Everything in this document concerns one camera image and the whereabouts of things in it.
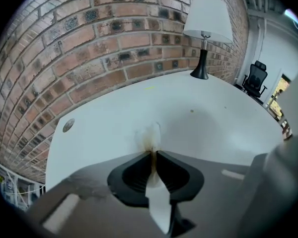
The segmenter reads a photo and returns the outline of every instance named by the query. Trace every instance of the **chair armrest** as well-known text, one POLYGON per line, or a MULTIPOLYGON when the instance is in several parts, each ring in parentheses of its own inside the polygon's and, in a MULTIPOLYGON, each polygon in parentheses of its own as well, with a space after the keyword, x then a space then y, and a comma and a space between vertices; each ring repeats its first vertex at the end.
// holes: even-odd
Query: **chair armrest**
POLYGON ((243 80, 243 84, 242 84, 242 85, 244 85, 244 83, 245 83, 245 81, 246 81, 246 78, 247 78, 247 75, 245 75, 244 80, 243 80))
POLYGON ((262 95, 262 93, 265 91, 265 89, 267 89, 266 86, 264 86, 264 89, 263 89, 263 91, 260 93, 260 95, 262 95))

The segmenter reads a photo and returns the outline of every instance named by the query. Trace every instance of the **brick wall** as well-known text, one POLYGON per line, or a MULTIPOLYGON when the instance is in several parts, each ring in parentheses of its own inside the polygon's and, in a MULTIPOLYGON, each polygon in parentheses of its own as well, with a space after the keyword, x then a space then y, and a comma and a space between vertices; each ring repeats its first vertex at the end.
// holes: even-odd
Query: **brick wall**
MULTIPOLYGON (((248 20, 224 0, 234 44, 208 43, 208 72, 229 83, 241 66, 248 20)), ((117 88, 193 69, 201 40, 182 35, 191 0, 27 0, 0 41, 0 162, 45 180, 64 114, 117 88)))

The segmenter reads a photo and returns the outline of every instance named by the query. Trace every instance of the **tabletop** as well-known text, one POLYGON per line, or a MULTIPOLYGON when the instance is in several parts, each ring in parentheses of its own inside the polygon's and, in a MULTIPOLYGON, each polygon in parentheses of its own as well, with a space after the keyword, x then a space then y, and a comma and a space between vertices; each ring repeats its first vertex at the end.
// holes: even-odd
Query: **tabletop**
POLYGON ((252 98, 209 75, 178 72, 94 99, 62 117, 51 143, 46 189, 92 164, 142 152, 139 131, 160 125, 161 149, 249 166, 283 142, 282 129, 252 98), (73 126, 63 132, 70 119, 73 126))

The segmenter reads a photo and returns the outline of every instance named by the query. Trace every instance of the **chair seat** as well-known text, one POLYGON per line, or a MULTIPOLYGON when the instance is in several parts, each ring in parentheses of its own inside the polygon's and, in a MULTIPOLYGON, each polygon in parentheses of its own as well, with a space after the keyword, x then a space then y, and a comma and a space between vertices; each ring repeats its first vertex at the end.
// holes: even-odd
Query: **chair seat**
POLYGON ((249 86, 248 84, 244 84, 244 89, 249 92, 251 95, 260 98, 260 93, 259 91, 256 91, 254 88, 252 88, 251 86, 249 86))

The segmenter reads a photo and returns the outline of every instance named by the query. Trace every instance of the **chair backrest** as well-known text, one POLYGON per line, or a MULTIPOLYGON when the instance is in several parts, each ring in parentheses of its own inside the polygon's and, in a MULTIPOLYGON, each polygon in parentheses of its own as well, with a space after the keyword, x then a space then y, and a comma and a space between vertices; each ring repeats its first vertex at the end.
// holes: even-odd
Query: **chair backrest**
POLYGON ((255 66, 262 69, 262 70, 266 70, 266 65, 263 64, 262 62, 258 61, 258 60, 255 62, 255 66))
POLYGON ((260 91, 260 88, 267 77, 267 72, 252 64, 250 66, 250 73, 246 80, 246 84, 252 87, 256 91, 260 91))

